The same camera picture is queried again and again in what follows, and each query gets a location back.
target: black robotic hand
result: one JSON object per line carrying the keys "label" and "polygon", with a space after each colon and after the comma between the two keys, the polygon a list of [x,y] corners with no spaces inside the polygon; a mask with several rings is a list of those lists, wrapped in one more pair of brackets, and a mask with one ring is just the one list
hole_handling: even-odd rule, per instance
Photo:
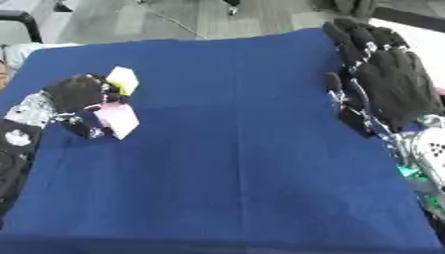
{"label": "black robotic hand", "polygon": [[107,102],[120,101],[119,88],[95,74],[76,75],[43,89],[58,114],[98,109]]}
{"label": "black robotic hand", "polygon": [[76,75],[43,89],[55,107],[54,119],[74,134],[87,139],[101,137],[107,130],[92,127],[81,117],[75,115],[84,110],[98,110],[101,104],[120,101],[119,88],[105,78],[94,75]]}
{"label": "black robotic hand", "polygon": [[365,107],[354,82],[368,96],[371,114],[392,131],[422,115],[443,112],[421,60],[398,33],[350,19],[326,23],[324,31],[344,63],[339,73],[327,74],[328,88],[341,90],[347,105],[358,112]]}

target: white robot part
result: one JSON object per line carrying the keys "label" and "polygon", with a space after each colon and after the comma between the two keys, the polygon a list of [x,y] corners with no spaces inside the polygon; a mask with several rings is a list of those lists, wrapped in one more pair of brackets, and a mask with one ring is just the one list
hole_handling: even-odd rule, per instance
{"label": "white robot part", "polygon": [[22,103],[12,107],[5,119],[44,129],[55,116],[53,103],[44,93],[39,92],[28,95]]}
{"label": "white robot part", "polygon": [[432,127],[412,140],[411,153],[419,168],[445,192],[445,129]]}

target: blue tablecloth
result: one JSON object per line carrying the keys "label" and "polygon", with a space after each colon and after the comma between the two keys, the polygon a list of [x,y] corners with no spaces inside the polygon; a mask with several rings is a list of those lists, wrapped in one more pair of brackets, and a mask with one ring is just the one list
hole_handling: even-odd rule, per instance
{"label": "blue tablecloth", "polygon": [[141,81],[141,125],[123,141],[49,127],[3,237],[439,245],[383,144],[334,116],[323,77],[339,60],[321,30],[44,50],[0,109],[116,65]]}

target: robotic arm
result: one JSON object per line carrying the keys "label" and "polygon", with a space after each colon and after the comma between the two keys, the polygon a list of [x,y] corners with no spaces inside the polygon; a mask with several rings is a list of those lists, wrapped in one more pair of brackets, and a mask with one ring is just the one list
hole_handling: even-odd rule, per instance
{"label": "robotic arm", "polygon": [[[324,31],[343,61],[327,74],[339,118],[380,138],[422,206],[445,223],[444,107],[421,60],[390,29],[337,19]],[[405,130],[410,123],[416,131]]]}
{"label": "robotic arm", "polygon": [[101,76],[86,74],[45,87],[12,107],[0,120],[0,199],[31,167],[42,132],[49,123],[63,122],[86,138],[101,136],[99,128],[87,126],[76,114],[120,99],[118,87]]}

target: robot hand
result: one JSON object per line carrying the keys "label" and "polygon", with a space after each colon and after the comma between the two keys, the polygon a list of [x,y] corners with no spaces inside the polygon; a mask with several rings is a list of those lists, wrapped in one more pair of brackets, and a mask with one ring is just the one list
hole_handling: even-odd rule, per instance
{"label": "robot hand", "polygon": [[342,106],[364,120],[375,117],[391,132],[420,116],[443,112],[419,57],[398,33],[350,19],[326,23],[324,31],[344,63],[339,73],[327,74],[328,89],[341,95]]}
{"label": "robot hand", "polygon": [[40,127],[51,120],[64,122],[64,126],[85,138],[103,135],[99,128],[89,127],[77,113],[97,110],[103,103],[121,101],[119,88],[94,74],[76,75],[45,87],[27,96],[22,103],[11,108],[6,119]]}
{"label": "robot hand", "polygon": [[121,99],[119,88],[103,77],[93,74],[76,75],[43,89],[58,115],[73,114],[85,109]]}
{"label": "robot hand", "polygon": [[79,124],[81,119],[75,114],[120,99],[117,87],[100,76],[86,74],[50,85],[12,107],[0,120],[0,204],[16,193],[50,121],[64,121],[79,135],[90,135],[91,128]]}

